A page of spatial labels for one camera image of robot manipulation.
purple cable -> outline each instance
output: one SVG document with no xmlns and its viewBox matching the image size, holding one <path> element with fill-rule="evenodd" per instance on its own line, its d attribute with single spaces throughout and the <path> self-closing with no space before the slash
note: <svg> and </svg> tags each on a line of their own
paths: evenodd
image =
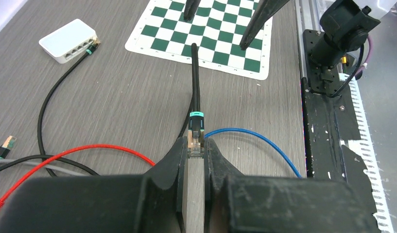
<svg viewBox="0 0 397 233">
<path fill-rule="evenodd" d="M 366 57 L 366 59 L 364 60 L 364 63 L 363 63 L 363 64 L 368 63 L 368 61 L 370 60 L 371 54 L 373 53 L 373 41 L 371 40 L 370 35 L 368 35 L 367 40 L 368 40 L 368 54 L 367 54 L 367 57 Z M 354 74 L 354 77 L 355 77 L 357 74 L 360 74 L 360 72 L 362 72 L 364 69 L 365 69 L 365 67 L 364 67 L 364 66 L 361 66 L 361 67 L 357 70 L 357 72 Z"/>
</svg>

